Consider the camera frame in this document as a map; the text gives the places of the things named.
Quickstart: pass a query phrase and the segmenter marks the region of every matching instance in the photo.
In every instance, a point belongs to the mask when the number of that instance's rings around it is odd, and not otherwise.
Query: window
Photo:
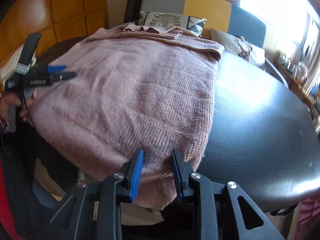
[[[240,6],[299,44],[303,41],[308,13],[315,13],[308,0],[241,0]]]
[[[308,33],[306,36],[306,42],[303,46],[303,54],[307,55],[309,48],[312,46],[313,42],[315,41],[315,38],[318,37],[318,27],[316,26],[316,23],[314,21],[309,22],[308,27]]]

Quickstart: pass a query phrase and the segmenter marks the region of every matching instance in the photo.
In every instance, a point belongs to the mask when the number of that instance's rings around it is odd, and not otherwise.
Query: red fabric
[[[23,237],[17,234],[14,226],[14,220],[8,204],[7,194],[5,192],[4,177],[0,163],[0,223],[7,231],[12,240],[24,240]]]
[[[314,218],[320,214],[320,192],[301,203],[295,240],[301,240],[308,232]]]

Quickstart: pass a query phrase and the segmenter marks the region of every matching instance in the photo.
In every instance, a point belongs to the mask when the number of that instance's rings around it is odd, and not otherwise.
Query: leather surface
[[[312,196],[320,189],[320,143],[306,107],[269,74],[223,52],[198,172],[237,182],[264,212]]]
[[[36,56],[59,41],[105,26],[106,0],[16,0],[0,22],[0,67],[32,32],[40,32]]]

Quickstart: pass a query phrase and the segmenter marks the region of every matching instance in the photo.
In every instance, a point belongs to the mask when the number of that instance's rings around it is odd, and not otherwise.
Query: bright window light
[[[307,12],[314,14],[308,0],[241,0],[240,6],[298,43],[303,39]]]

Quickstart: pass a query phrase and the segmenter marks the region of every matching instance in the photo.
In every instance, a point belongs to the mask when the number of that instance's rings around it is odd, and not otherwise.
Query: cartoon tiger face
[[[155,14],[149,26],[153,27],[173,27],[180,26],[180,16],[174,14]]]

